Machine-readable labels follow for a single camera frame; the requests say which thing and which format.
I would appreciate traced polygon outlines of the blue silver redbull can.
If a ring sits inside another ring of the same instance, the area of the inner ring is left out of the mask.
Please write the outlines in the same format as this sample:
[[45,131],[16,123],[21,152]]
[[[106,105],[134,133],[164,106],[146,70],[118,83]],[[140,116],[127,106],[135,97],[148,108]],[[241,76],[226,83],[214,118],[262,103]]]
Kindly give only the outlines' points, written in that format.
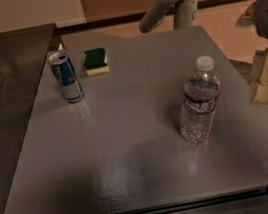
[[48,65],[54,73],[65,99],[69,103],[79,102],[83,98],[83,89],[78,82],[69,56],[63,52],[56,52],[48,58]]

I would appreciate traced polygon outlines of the dark side counter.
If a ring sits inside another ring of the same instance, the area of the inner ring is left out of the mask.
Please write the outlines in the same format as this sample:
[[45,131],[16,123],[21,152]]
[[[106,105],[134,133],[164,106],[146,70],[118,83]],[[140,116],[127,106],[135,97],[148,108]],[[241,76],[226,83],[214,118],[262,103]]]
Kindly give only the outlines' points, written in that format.
[[0,214],[4,214],[53,24],[0,33]]

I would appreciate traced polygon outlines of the clear plastic water bottle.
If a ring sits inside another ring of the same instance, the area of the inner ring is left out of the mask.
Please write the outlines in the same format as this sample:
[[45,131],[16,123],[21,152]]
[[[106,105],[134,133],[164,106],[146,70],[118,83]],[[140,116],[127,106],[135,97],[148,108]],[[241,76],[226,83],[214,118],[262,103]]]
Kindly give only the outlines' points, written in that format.
[[198,145],[207,141],[220,88],[214,59],[206,55],[198,57],[183,83],[180,132],[188,142]]

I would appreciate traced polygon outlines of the green yellow sponge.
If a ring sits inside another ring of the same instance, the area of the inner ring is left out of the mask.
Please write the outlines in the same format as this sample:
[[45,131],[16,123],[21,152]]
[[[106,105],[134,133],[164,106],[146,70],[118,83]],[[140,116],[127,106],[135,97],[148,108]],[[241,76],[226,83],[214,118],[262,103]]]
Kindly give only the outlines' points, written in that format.
[[109,72],[106,50],[102,47],[88,49],[84,52],[84,69],[87,75],[96,75]]

